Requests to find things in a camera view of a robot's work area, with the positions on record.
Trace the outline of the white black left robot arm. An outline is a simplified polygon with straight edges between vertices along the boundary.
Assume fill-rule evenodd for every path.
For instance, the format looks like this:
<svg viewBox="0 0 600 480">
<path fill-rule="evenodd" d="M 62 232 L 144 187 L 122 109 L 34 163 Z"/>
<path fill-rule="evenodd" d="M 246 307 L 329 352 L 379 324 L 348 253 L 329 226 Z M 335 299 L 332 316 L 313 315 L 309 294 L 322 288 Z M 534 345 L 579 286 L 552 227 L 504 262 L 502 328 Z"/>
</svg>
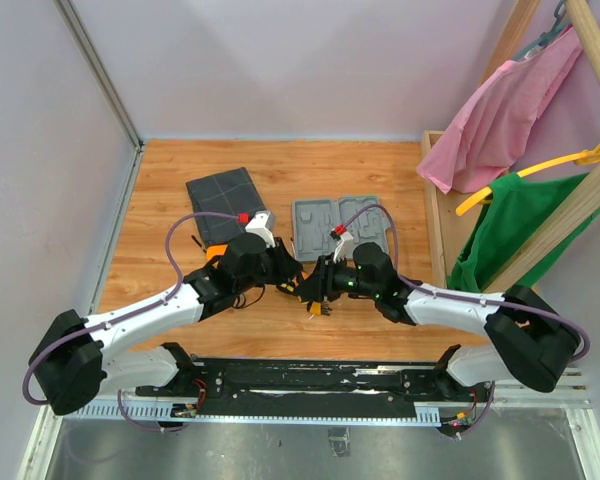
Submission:
<svg viewBox="0 0 600 480">
<path fill-rule="evenodd" d="M 251 288 L 281 285 L 301 271 L 281 238 L 267 245 L 243 233 L 223 254 L 180 275 L 159 294 L 91 317 L 73 309 L 57 315 L 31 355 L 25 379 L 37 381 L 44 394 L 40 402 L 55 414 L 74 413 L 106 390 L 130 387 L 115 369 L 133 346 L 222 313 Z"/>
</svg>

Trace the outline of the black yellow thick screwdriver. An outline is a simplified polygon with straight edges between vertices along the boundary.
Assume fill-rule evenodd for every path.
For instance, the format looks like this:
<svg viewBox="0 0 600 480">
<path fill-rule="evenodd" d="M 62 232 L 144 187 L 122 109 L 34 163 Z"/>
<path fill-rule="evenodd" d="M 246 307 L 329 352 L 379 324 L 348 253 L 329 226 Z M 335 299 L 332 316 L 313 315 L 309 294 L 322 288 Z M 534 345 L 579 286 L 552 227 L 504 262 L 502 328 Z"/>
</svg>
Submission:
<svg viewBox="0 0 600 480">
<path fill-rule="evenodd" d="M 284 294 L 296 296 L 296 284 L 294 282 L 281 283 L 276 288 Z"/>
</svg>

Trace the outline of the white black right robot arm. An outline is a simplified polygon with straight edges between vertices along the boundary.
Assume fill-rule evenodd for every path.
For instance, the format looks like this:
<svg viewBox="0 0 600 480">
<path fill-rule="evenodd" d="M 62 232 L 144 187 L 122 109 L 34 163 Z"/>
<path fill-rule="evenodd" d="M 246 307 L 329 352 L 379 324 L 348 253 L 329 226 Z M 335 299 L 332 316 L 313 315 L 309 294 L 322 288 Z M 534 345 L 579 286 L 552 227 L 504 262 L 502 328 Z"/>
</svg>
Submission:
<svg viewBox="0 0 600 480">
<path fill-rule="evenodd" d="M 432 377 L 443 399 L 457 399 L 468 387 L 499 380 L 551 392 L 588 345 L 581 330 L 527 287 L 481 294 L 410 281 L 374 243 L 357 246 L 352 259 L 347 263 L 321 257 L 299 284 L 300 298 L 321 302 L 343 294 L 364 297 L 393 323 L 441 325 L 485 339 L 483 345 L 453 347 L 443 355 L 441 369 Z"/>
</svg>

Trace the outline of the grey plastic tool case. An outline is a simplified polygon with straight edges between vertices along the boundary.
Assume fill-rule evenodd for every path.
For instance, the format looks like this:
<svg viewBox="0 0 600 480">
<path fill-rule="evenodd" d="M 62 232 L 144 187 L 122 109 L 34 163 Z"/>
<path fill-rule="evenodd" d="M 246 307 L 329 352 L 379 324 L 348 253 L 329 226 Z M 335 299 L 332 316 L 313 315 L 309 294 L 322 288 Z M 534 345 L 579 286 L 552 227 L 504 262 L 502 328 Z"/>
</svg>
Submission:
<svg viewBox="0 0 600 480">
<path fill-rule="evenodd" d="M 390 253 L 390 222 L 374 195 L 346 196 L 338 200 L 312 198 L 292 202 L 293 250 L 301 263 L 315 262 L 336 249 L 340 233 L 347 229 L 352 248 L 375 243 Z"/>
</svg>

